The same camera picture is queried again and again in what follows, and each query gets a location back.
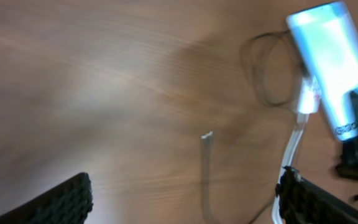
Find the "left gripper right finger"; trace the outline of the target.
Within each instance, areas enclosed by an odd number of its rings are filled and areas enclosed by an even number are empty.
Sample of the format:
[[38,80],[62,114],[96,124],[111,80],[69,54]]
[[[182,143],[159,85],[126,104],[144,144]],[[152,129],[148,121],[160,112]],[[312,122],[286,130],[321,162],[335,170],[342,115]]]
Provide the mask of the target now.
[[275,187],[275,224],[358,224],[358,210],[294,168],[282,168]]

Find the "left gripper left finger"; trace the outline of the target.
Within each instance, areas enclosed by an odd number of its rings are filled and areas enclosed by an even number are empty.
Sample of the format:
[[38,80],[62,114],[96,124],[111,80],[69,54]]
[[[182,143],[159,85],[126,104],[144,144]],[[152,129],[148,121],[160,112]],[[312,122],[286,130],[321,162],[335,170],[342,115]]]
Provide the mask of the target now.
[[0,215],[0,224],[84,224],[93,209],[90,177],[80,172]]

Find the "blue screen Galaxy smartphone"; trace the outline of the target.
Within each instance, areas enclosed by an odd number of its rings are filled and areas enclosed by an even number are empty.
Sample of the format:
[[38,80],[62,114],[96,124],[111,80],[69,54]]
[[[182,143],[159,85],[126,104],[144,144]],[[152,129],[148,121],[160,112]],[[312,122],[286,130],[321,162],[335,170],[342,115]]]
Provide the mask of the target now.
[[334,1],[290,14],[287,25],[319,85],[334,136],[339,141],[357,137],[350,94],[358,94],[358,31],[346,4]]

